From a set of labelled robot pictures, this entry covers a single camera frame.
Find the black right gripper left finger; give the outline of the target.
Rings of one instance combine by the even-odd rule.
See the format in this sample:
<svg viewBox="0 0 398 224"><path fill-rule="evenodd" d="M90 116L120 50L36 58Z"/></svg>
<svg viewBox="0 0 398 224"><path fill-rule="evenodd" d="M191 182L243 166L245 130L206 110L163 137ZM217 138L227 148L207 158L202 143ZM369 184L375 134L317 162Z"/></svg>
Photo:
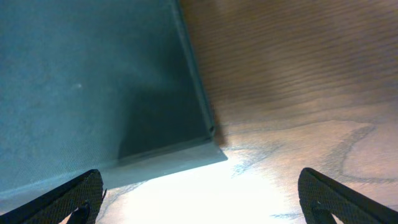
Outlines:
<svg viewBox="0 0 398 224"><path fill-rule="evenodd" d="M89 170L38 198L1 215L7 223L94 224L103 203L103 180L99 170Z"/></svg>

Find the black gift box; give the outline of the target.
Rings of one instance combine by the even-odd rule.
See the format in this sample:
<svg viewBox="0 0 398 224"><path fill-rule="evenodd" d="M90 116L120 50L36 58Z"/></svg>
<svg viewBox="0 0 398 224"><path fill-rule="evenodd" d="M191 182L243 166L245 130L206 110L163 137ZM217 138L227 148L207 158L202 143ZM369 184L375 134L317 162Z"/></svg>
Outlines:
<svg viewBox="0 0 398 224"><path fill-rule="evenodd" d="M178 1L1 0L2 212L224 161L214 134Z"/></svg>

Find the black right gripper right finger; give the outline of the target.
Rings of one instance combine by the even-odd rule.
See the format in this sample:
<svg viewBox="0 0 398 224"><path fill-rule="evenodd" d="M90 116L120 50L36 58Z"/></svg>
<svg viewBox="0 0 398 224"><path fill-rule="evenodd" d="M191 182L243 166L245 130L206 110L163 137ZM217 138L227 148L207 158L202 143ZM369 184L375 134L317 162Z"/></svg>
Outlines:
<svg viewBox="0 0 398 224"><path fill-rule="evenodd" d="M298 196L308 224L397 223L397 212L306 167L298 178Z"/></svg>

